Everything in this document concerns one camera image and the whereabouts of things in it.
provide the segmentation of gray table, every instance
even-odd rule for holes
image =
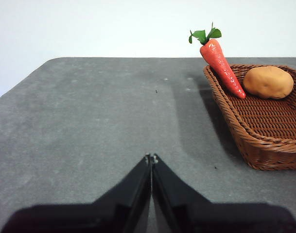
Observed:
[[[296,58],[232,58],[283,64]],[[0,230],[15,210],[93,202],[156,152],[212,202],[267,202],[296,218],[296,171],[245,164],[201,58],[58,58],[0,98]],[[148,232],[157,232],[151,204]]]

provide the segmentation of carrot leaves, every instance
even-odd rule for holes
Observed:
[[[197,40],[199,40],[202,45],[205,45],[209,41],[209,39],[211,39],[211,38],[219,38],[219,37],[221,37],[220,30],[217,29],[217,28],[214,28],[213,23],[211,24],[211,30],[210,30],[210,32],[208,33],[207,36],[205,34],[205,30],[195,31],[193,33],[190,31],[190,33],[191,33],[191,35],[189,36],[189,43],[190,44],[192,44],[192,36],[197,38]]]

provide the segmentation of brown wicker basket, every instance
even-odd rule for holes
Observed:
[[[242,83],[254,67],[266,65],[231,65]],[[294,89],[281,100],[262,100],[246,94],[244,100],[233,96],[223,86],[210,66],[204,68],[213,97],[222,111],[244,160],[259,170],[296,169],[296,70],[277,66],[294,79]]]

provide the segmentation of toy carrot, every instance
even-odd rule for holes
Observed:
[[[200,48],[200,53],[204,60],[216,71],[222,82],[225,84],[226,88],[231,93],[241,99],[244,99],[246,94],[243,91],[235,74],[233,73],[230,65],[226,61],[218,41],[211,39],[221,37],[220,30],[214,28],[213,24],[211,24],[211,31],[207,36],[205,34],[205,30],[195,31],[194,33],[190,31],[190,33],[190,44],[192,44],[192,36],[200,41],[200,43],[203,45]]]

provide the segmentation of basket rim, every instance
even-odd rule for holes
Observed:
[[[264,65],[264,64],[229,64],[231,68],[246,68],[246,67],[263,67],[263,66],[276,66],[279,68],[287,69],[294,74],[296,70],[285,65]],[[215,94],[217,100],[220,102],[219,107],[221,111],[226,114],[229,118],[229,122],[235,128],[236,133],[244,139],[247,140],[249,144],[253,144],[255,147],[260,147],[263,150],[274,150],[281,152],[296,152],[296,140],[294,139],[284,139],[267,137],[256,133],[252,128],[248,126],[246,122],[243,121],[240,114],[233,106],[231,100],[227,97],[222,87],[219,85],[217,78],[211,71],[211,66],[207,65],[203,69],[205,76],[209,80],[209,84]]]

